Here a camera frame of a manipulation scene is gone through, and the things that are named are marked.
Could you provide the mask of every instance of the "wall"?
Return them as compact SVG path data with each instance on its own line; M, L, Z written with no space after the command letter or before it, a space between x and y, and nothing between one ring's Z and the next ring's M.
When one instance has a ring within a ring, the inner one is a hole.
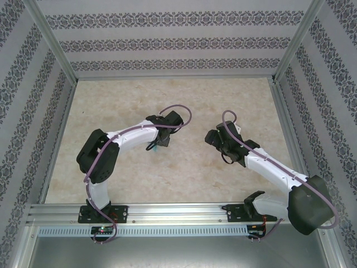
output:
M272 75L311 0L38 1L79 78Z
M310 175L325 178L357 267L357 1L326 1L279 81Z
M0 267L37 203L73 87L25 6L0 2Z

